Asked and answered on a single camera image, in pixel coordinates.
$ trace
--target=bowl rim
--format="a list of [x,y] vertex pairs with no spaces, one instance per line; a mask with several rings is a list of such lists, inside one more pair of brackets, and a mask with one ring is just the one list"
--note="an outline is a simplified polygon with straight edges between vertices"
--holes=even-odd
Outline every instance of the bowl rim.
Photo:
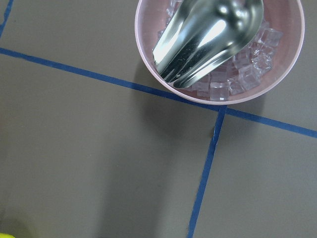
[[155,70],[152,69],[150,63],[147,61],[146,56],[144,54],[144,52],[141,49],[141,44],[140,44],[140,38],[139,38],[139,26],[138,26],[138,21],[139,21],[139,13],[140,13],[140,9],[141,9],[141,5],[142,5],[143,0],[139,0],[137,9],[136,9],[136,14],[135,14],[135,21],[134,21],[134,32],[135,32],[135,38],[136,38],[136,43],[137,43],[137,47],[139,50],[139,53],[141,55],[141,58],[144,62],[144,64],[146,65],[146,67],[148,68],[148,70],[151,72],[151,74],[156,78],[156,80],[162,84],[165,88],[167,88],[168,90],[170,90],[171,92],[175,93],[176,95],[185,98],[189,101],[192,102],[196,102],[196,103],[201,103],[201,104],[207,104],[207,105],[231,105],[231,104],[237,104],[237,103],[242,103],[242,102],[246,102],[249,101],[251,99],[254,99],[256,97],[259,97],[261,95],[263,95],[264,93],[268,92],[269,90],[271,90],[272,88],[274,88],[277,84],[279,84],[285,77],[286,75],[291,71],[291,69],[293,68],[293,66],[295,65],[295,62],[297,61],[299,54],[301,52],[303,43],[304,43],[304,35],[305,35],[305,18],[304,18],[304,10],[303,10],[303,6],[300,0],[296,0],[298,7],[299,7],[299,11],[300,11],[300,19],[301,19],[301,27],[302,27],[302,31],[301,31],[301,37],[300,37],[300,41],[295,53],[295,56],[292,60],[292,62],[290,63],[290,65],[287,67],[287,69],[284,71],[284,73],[276,80],[274,81],[271,85],[269,85],[268,87],[266,87],[265,89],[263,89],[262,91],[253,94],[251,96],[242,98],[242,99],[237,99],[237,100],[232,100],[232,101],[207,101],[207,100],[202,100],[202,99],[198,99],[198,98],[194,98],[191,96],[188,96],[184,93],[179,92],[178,90],[176,90],[175,88],[171,87],[169,84],[167,84],[162,78],[160,78],[157,74],[157,72]]

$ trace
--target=plastic bowl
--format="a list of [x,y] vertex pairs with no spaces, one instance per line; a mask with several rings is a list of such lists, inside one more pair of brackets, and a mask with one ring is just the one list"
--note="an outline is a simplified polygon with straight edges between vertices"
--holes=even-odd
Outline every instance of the plastic bowl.
[[139,0],[135,17],[135,36],[142,60],[151,74],[173,93],[193,102],[228,105],[248,101],[275,87],[295,64],[304,41],[304,12],[300,0],[264,0],[264,17],[271,28],[284,33],[275,56],[273,68],[261,78],[261,84],[247,92],[230,96],[227,101],[209,101],[193,93],[175,89],[157,73],[152,49],[158,41],[158,31],[164,29],[166,9],[170,0]]

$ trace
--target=blue tape strip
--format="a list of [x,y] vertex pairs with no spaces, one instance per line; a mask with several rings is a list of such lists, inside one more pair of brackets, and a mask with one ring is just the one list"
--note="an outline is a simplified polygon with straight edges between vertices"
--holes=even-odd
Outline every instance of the blue tape strip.
[[138,83],[134,83],[134,82],[129,82],[126,80],[122,80],[122,79],[118,79],[118,78],[114,78],[114,77],[110,77],[104,74],[100,74],[100,73],[95,73],[95,72],[91,72],[85,69],[80,69],[80,68],[76,68],[73,66],[69,66],[66,64],[62,64],[62,63],[58,63],[58,62],[54,62],[51,60],[47,60],[47,59],[42,59],[39,57],[34,57],[34,56],[28,56],[22,53],[18,53],[15,51],[11,51],[11,50],[7,50],[4,48],[0,48],[0,54],[3,55],[7,55],[7,56],[11,56],[11,57],[15,57],[15,58],[20,58],[20,59],[24,59],[30,62],[34,62],[34,63],[38,63],[38,64],[42,64],[48,67],[52,67],[52,68],[57,68],[63,71],[67,71],[67,72],[71,72],[71,73],[75,73],[75,74],[79,74],[82,76],[86,76],[86,77],[90,77],[90,78],[94,78],[94,79],[98,79],[104,82],[108,82],[108,83],[112,83],[115,85],[119,85],[122,87],[126,87],[126,88],[131,88],[131,89],[135,89],[141,92],[145,92],[145,93],[150,93],[153,95],[157,95],[163,98],[168,98],[168,99],[172,99],[175,101],[179,101],[182,103],[187,103],[190,105],[194,105],[200,108],[205,108],[205,109],[209,109],[212,111],[218,111],[219,110],[219,106],[213,106],[213,105],[206,105],[206,104],[200,104],[200,103],[195,103],[195,102],[191,102],[189,100],[186,100],[182,97],[177,96],[174,93],[171,92],[166,92],[166,91],[162,91],[156,88],[151,88],[148,86],[144,86]]
[[224,115],[226,114],[226,109],[227,109],[227,106],[221,106],[219,108],[218,117],[216,120],[216,124],[214,126],[213,137],[212,137],[212,140],[211,140],[210,145],[209,145],[202,178],[201,178],[201,181],[199,184],[198,192],[196,195],[196,200],[195,200],[193,211],[192,211],[192,216],[190,218],[190,222],[189,222],[189,226],[188,226],[187,238],[192,238],[194,236],[194,231],[195,231],[195,227],[197,224],[197,219],[198,219],[200,207],[201,207],[202,202],[203,202],[203,197],[204,197],[205,189],[207,186],[207,181],[208,181],[209,173],[211,170],[211,165],[212,165],[214,153],[215,153],[215,150],[217,147],[220,131],[222,128]]
[[231,108],[228,108],[226,113],[228,115],[235,116],[235,117],[238,117],[238,118],[243,118],[243,119],[246,119],[246,120],[259,122],[259,123],[262,123],[264,125],[270,125],[270,126],[273,126],[273,127],[276,127],[276,128],[283,129],[283,130],[288,130],[288,131],[295,132],[295,133],[298,133],[298,134],[302,134],[302,135],[310,136],[310,137],[313,137],[313,138],[317,138],[317,131],[310,130],[310,129],[307,129],[307,128],[303,128],[303,127],[300,127],[300,126],[287,124],[287,123],[280,122],[280,121],[273,120],[273,119],[269,119],[269,118],[260,117],[260,116],[257,116],[257,115],[241,112],[241,111],[234,110],[234,109],[231,109]]
[[0,37],[2,35],[2,32],[5,28],[6,22],[8,21],[11,9],[12,9],[12,5],[13,5],[13,0],[10,0],[8,5],[6,6],[5,12],[4,12],[4,20],[3,23],[0,25]]

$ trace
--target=blue tape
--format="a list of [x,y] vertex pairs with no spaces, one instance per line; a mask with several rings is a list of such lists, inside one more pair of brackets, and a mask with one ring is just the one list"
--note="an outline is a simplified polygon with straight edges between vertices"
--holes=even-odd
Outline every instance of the blue tape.
[[182,103],[186,103],[186,104],[190,104],[190,105],[194,105],[200,108],[205,108],[205,109],[209,109],[212,111],[218,111],[219,110],[219,106],[214,106],[214,105],[206,105],[206,104],[200,104],[200,103],[195,103],[192,101],[189,101],[187,99],[184,99],[182,97],[179,97],[178,95],[171,93],[171,92],[166,92],[166,91],[162,91],[156,88],[151,88],[148,86],[144,86],[138,83],[134,83],[134,82],[129,82],[126,80],[122,80],[122,79],[118,79],[118,78],[114,78],[114,77],[110,77],[104,74],[100,74],[100,73],[95,73],[95,72],[91,72],[85,69],[80,69],[80,68],[76,68],[73,66],[69,66],[66,64],[62,64],[62,63],[58,63],[58,62],[54,62],[51,60],[47,60],[47,59],[42,59],[39,57],[34,57],[34,56],[28,56],[22,53],[18,53],[15,51],[11,51],[11,50],[7,50],[4,48],[0,48],[0,54],[3,55],[7,55],[7,56],[11,56],[11,57],[15,57],[15,58],[20,58],[20,59],[24,59],[30,62],[34,62],[34,63],[38,63],[41,65],[45,65],[48,67],[52,67],[52,68],[57,68],[63,71],[67,71],[67,72],[71,72],[71,73],[75,73],[75,74],[79,74],[82,76],[86,76],[89,78],[94,78],[94,79],[98,79],[104,82],[108,82],[108,83],[112,83],[115,85],[119,85],[122,87],[126,87],[126,88],[131,88],[131,89],[135,89],[141,92],[145,92],[145,93],[150,93],[159,97],[163,97],[163,98],[168,98],[168,99],[172,99],[175,101],[179,101]]
[[313,137],[313,138],[317,138],[317,131],[310,130],[310,129],[307,129],[307,128],[303,128],[303,127],[300,127],[300,126],[296,126],[296,125],[280,122],[280,121],[269,119],[269,118],[260,117],[260,116],[254,115],[254,114],[245,113],[245,112],[234,110],[234,109],[231,109],[231,108],[228,108],[226,113],[228,115],[235,116],[235,117],[238,117],[238,118],[251,120],[251,121],[258,122],[258,123],[261,123],[261,124],[264,124],[264,125],[270,125],[270,126],[273,126],[273,127],[276,127],[276,128],[283,129],[283,130],[288,130],[288,131],[295,132],[295,133],[298,133],[298,134],[302,134],[302,135],[310,136],[310,137]]
[[217,147],[220,131],[221,131],[221,128],[222,128],[224,115],[226,114],[226,109],[227,109],[227,106],[221,106],[219,108],[218,117],[217,117],[217,120],[216,120],[216,123],[215,123],[215,126],[214,126],[213,137],[212,137],[212,140],[211,140],[210,145],[209,145],[209,149],[208,149],[208,153],[207,153],[206,162],[205,162],[205,165],[204,165],[202,178],[201,178],[201,181],[200,181],[200,184],[199,184],[199,188],[198,188],[198,192],[197,192],[197,195],[196,195],[196,200],[195,200],[195,203],[194,203],[192,215],[191,215],[191,218],[190,218],[190,221],[189,221],[187,238],[192,238],[194,236],[194,231],[195,231],[195,228],[196,228],[199,211],[200,211],[200,208],[201,208],[201,205],[202,205],[202,202],[203,202],[203,197],[204,197],[204,194],[205,194],[207,181],[208,181],[209,173],[210,173],[210,170],[211,170],[211,165],[212,165],[214,153],[216,151],[216,147]]
[[5,28],[6,22],[8,21],[11,9],[12,9],[12,5],[13,5],[13,0],[10,0],[8,5],[6,6],[5,12],[4,12],[4,20],[3,23],[0,25],[0,37],[2,35],[2,32]]

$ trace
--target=scoop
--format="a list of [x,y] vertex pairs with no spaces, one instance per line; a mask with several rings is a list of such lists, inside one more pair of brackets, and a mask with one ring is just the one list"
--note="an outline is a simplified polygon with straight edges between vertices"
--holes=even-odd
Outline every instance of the scoop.
[[184,0],[153,49],[158,73],[189,87],[243,49],[263,13],[262,0]]

